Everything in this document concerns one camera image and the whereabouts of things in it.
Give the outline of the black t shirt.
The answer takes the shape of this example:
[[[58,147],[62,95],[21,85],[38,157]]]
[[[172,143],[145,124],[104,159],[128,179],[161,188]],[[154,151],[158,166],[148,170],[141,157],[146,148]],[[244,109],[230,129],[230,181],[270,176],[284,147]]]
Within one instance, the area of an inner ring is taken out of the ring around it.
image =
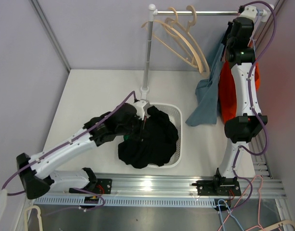
[[[147,114],[143,141],[127,140],[118,145],[118,158],[137,169],[149,164],[162,167],[169,163],[179,139],[178,130],[168,114],[155,106],[149,107]]]

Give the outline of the beige wooden hanger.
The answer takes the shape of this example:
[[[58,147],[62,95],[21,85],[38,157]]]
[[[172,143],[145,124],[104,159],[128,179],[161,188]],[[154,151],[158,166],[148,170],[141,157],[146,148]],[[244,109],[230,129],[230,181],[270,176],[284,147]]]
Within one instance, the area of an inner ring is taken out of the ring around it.
[[[195,8],[192,5],[188,5],[186,9],[190,11],[192,15],[192,20],[188,21],[186,26],[183,26],[182,23],[179,21],[179,14],[173,7],[168,7],[168,10],[174,13],[175,19],[169,17],[165,19],[165,23],[168,24],[170,28],[178,31],[180,33],[180,36],[174,31],[170,32],[169,28],[166,28],[165,30],[185,52],[186,57],[181,58],[188,65],[192,66],[193,68],[197,68],[202,76],[209,77],[210,68],[206,57],[202,49],[198,45],[197,41],[190,33],[190,29],[195,26],[197,22]]]
[[[166,47],[172,54],[181,59],[184,63],[186,63],[181,57],[186,57],[185,52],[180,48],[180,46],[175,42],[175,40],[166,32],[166,28],[170,29],[170,32],[174,31],[176,34],[180,36],[180,33],[173,28],[170,28],[168,24],[165,23],[165,20],[156,20],[156,16],[159,16],[160,12],[157,10],[154,4],[150,4],[148,6],[148,20],[143,23],[142,28],[147,31],[147,48],[146,48],[146,56],[145,56],[145,69],[149,69],[150,58],[151,58],[151,45],[152,39],[156,39],[160,44]],[[153,32],[154,24],[159,25],[167,38],[170,39],[170,42],[165,41],[163,38],[158,36]]]

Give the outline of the orange t shirt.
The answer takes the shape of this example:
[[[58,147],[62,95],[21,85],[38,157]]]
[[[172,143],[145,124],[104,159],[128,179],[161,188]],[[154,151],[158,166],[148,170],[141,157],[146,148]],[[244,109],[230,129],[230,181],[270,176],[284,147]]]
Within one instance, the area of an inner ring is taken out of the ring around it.
[[[229,62],[223,64],[218,83],[218,101],[221,119],[225,124],[236,117],[237,97],[236,88]]]

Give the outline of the blue grey t shirt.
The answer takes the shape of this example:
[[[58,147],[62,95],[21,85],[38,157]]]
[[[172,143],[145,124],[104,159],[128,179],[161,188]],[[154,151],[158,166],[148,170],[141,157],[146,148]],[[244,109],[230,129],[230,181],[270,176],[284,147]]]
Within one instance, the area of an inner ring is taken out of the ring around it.
[[[217,117],[220,114],[218,83],[224,65],[222,60],[224,51],[222,41],[224,37],[224,35],[221,36],[215,44],[215,48],[207,57],[208,63],[211,64],[208,78],[200,80],[196,86],[195,95],[198,105],[185,122],[190,127],[215,125],[217,123]]]

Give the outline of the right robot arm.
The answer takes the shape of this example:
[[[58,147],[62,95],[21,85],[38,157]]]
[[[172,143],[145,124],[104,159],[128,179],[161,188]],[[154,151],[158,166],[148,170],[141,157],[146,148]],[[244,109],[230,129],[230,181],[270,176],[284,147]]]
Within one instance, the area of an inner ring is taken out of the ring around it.
[[[217,195],[241,194],[237,169],[242,153],[249,151],[249,142],[268,121],[256,96],[257,59],[249,47],[253,30],[253,19],[239,16],[229,23],[222,42],[225,63],[220,72],[219,97],[228,143],[213,178],[212,189]]]

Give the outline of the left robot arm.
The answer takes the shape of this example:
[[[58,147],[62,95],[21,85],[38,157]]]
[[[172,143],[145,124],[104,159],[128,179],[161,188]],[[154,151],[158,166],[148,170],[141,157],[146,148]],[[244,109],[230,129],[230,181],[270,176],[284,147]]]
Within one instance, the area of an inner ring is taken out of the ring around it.
[[[93,117],[77,133],[46,153],[18,155],[19,177],[27,198],[37,199],[48,192],[95,191],[98,179],[91,168],[78,171],[58,171],[57,168],[116,137],[137,133],[149,106],[145,100],[124,103],[112,112]]]

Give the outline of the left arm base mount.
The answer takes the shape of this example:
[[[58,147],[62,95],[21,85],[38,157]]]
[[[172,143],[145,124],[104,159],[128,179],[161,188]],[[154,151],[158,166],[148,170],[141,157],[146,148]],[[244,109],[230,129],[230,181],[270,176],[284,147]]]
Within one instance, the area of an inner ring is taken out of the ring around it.
[[[110,194],[112,189],[112,179],[93,179],[92,181],[88,181],[84,186],[79,187],[78,185],[70,187],[67,192],[68,193],[83,193],[81,191],[76,190],[75,188],[79,188],[82,190],[86,190],[88,192],[96,193],[96,194]]]

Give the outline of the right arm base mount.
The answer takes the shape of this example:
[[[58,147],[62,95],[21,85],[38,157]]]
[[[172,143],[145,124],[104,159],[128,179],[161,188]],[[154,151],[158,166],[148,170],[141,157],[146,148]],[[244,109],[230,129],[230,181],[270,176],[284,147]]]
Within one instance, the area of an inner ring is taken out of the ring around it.
[[[192,183],[199,196],[241,196],[240,184],[236,177],[225,178],[214,176],[212,180],[198,180]]]

